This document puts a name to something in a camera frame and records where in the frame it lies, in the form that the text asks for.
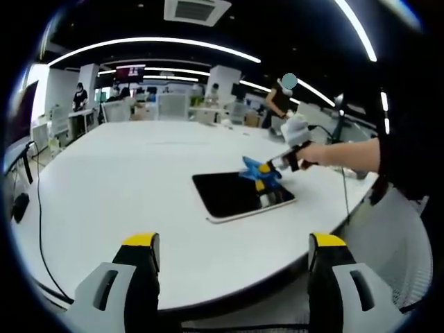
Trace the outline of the person's right hand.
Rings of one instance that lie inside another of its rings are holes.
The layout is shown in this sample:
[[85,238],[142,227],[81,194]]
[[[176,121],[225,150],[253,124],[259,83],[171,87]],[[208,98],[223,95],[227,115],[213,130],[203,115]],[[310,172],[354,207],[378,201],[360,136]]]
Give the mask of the person's right hand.
[[308,146],[300,149],[296,155],[298,159],[302,161],[300,163],[300,168],[304,170],[315,164],[324,167],[329,165],[326,145],[312,142]]

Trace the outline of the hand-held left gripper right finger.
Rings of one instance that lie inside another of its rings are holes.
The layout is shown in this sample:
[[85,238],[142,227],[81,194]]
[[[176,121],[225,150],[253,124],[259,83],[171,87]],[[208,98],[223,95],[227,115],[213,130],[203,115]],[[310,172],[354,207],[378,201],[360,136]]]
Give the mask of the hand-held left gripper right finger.
[[403,321],[390,286],[341,238],[311,233],[308,264],[310,332],[394,332]]

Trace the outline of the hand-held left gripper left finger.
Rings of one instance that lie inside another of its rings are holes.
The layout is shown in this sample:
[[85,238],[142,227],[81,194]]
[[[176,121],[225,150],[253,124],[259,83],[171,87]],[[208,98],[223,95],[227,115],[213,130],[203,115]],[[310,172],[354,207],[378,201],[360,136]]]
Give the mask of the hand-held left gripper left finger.
[[73,332],[154,332],[159,326],[160,236],[135,234],[111,262],[98,265],[76,288]]

